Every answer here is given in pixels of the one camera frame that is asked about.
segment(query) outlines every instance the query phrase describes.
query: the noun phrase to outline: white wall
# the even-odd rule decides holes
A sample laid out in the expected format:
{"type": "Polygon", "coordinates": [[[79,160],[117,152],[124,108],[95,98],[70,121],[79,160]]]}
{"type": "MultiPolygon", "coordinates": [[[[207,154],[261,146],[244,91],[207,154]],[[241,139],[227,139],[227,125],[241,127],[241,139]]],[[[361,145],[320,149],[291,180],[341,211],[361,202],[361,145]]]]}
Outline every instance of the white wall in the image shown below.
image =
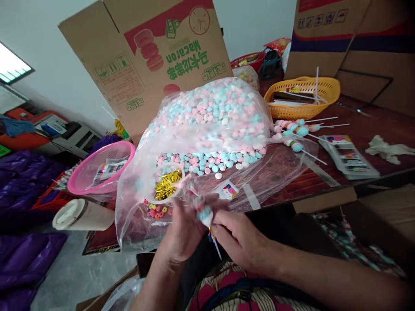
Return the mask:
{"type": "Polygon", "coordinates": [[[112,110],[57,27],[93,2],[0,0],[0,41],[36,70],[13,88],[38,106],[104,134],[115,127],[101,106],[112,110]]]}
{"type": "MultiPolygon", "coordinates": [[[[112,113],[57,25],[94,0],[0,0],[0,41],[36,72],[13,84],[42,108],[103,134],[112,113]]],[[[291,37],[296,0],[214,0],[230,60],[291,37]]]]}
{"type": "Polygon", "coordinates": [[[213,0],[230,60],[293,34],[296,0],[213,0]]]}

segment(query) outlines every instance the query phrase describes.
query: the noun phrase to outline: cardboard box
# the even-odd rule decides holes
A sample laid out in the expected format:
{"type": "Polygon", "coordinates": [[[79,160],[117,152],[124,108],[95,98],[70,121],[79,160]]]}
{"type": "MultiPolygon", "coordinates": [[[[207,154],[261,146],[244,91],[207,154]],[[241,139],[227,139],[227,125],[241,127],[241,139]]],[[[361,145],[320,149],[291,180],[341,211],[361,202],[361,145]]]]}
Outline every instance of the cardboard box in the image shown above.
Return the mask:
{"type": "Polygon", "coordinates": [[[415,116],[413,25],[404,0],[298,0],[285,79],[340,81],[342,94],[415,116]]]}
{"type": "Polygon", "coordinates": [[[415,185],[382,191],[360,201],[415,245],[415,185]]]}
{"type": "MultiPolygon", "coordinates": [[[[390,195],[389,198],[392,199],[396,193],[390,195]]],[[[382,248],[402,267],[410,282],[415,284],[415,266],[413,265],[415,243],[373,212],[371,208],[368,208],[363,203],[368,200],[364,198],[357,200],[356,197],[353,187],[349,187],[294,202],[293,206],[298,215],[295,216],[292,226],[297,242],[306,251],[341,258],[331,240],[320,227],[315,226],[313,219],[305,213],[324,212],[340,216],[343,212],[358,240],[364,244],[374,244],[382,248]]],[[[389,204],[385,203],[390,209],[393,209],[394,204],[395,200],[390,200],[389,204]]]]}
{"type": "Polygon", "coordinates": [[[233,76],[213,0],[96,1],[59,29],[135,144],[166,95],[233,76]]]}

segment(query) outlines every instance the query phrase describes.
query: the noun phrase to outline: plastic bag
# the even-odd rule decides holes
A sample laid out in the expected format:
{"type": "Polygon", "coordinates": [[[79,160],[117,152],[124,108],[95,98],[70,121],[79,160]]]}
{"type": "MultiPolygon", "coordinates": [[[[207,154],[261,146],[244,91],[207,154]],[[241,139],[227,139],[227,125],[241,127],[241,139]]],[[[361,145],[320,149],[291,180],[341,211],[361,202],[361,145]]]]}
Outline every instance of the plastic bag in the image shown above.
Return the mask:
{"type": "Polygon", "coordinates": [[[284,53],[282,54],[282,70],[284,73],[287,71],[287,65],[288,65],[288,59],[290,57],[290,51],[291,51],[291,42],[288,43],[287,48],[284,50],[284,53]]]}
{"type": "Polygon", "coordinates": [[[233,76],[249,83],[256,91],[259,91],[258,74],[252,66],[242,66],[232,69],[233,76]]]}
{"type": "Polygon", "coordinates": [[[126,280],[112,292],[102,311],[130,311],[144,281],[140,276],[126,280]]]}
{"type": "MultiPolygon", "coordinates": [[[[164,217],[153,218],[143,202],[154,197],[157,176],[162,174],[157,172],[158,165],[173,160],[183,163],[170,154],[192,153],[203,159],[201,155],[208,157],[212,153],[219,157],[222,155],[218,153],[220,151],[242,154],[249,150],[250,155],[252,149],[265,151],[264,155],[254,153],[255,157],[244,154],[243,162],[246,159],[249,166],[237,170],[234,165],[221,171],[223,177],[220,180],[213,173],[198,177],[205,194],[214,191],[221,182],[230,180],[239,189],[239,194],[230,202],[233,211],[251,210],[252,204],[261,204],[295,179],[305,169],[302,168],[302,158],[283,144],[268,146],[274,142],[269,139],[272,126],[270,111],[262,96],[238,78],[220,79],[166,97],[118,183],[115,225],[122,250],[150,251],[161,242],[172,217],[166,213],[164,217]],[[232,102],[237,104],[227,108],[232,102]],[[206,121],[200,117],[205,115],[204,111],[199,114],[204,104],[212,107],[213,112],[219,107],[220,114],[215,113],[218,115],[215,123],[212,123],[212,118],[206,121]],[[162,157],[166,153],[170,159],[162,157]]],[[[317,144],[300,140],[306,151],[317,153],[317,144]]]]}

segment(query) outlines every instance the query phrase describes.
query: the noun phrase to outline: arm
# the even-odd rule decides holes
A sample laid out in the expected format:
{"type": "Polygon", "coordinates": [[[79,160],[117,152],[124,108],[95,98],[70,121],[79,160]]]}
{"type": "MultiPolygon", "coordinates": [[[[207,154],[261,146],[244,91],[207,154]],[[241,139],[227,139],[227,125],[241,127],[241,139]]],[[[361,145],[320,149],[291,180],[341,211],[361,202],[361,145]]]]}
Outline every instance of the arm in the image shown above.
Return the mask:
{"type": "Polygon", "coordinates": [[[409,303],[410,288],[396,277],[271,241],[244,214],[218,211],[214,223],[213,233],[236,264],[294,286],[329,308],[402,310],[409,303]]]}
{"type": "MultiPolygon", "coordinates": [[[[225,209],[228,201],[218,194],[206,196],[212,209],[225,209]]],[[[143,287],[131,311],[173,310],[186,260],[193,254],[207,228],[196,220],[196,210],[185,210],[173,199],[173,222],[160,243],[143,287]]]]}
{"type": "Polygon", "coordinates": [[[174,307],[184,264],[170,259],[164,242],[167,240],[163,239],[158,248],[132,310],[168,311],[174,307]]]}

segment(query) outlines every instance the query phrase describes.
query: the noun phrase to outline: yellow plastic basket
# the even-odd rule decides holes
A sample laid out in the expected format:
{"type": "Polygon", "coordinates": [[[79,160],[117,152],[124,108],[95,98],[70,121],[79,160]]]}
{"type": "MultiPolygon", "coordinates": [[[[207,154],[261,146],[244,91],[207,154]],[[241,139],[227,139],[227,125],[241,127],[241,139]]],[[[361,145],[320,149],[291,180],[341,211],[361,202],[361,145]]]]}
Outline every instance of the yellow plastic basket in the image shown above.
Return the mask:
{"type": "Polygon", "coordinates": [[[281,91],[313,94],[316,91],[316,79],[304,76],[297,79],[281,81],[271,86],[264,96],[273,118],[284,120],[309,120],[338,100],[340,96],[340,82],[333,78],[319,77],[318,94],[327,101],[327,103],[321,105],[287,107],[271,103],[273,101],[274,93],[281,91]]]}

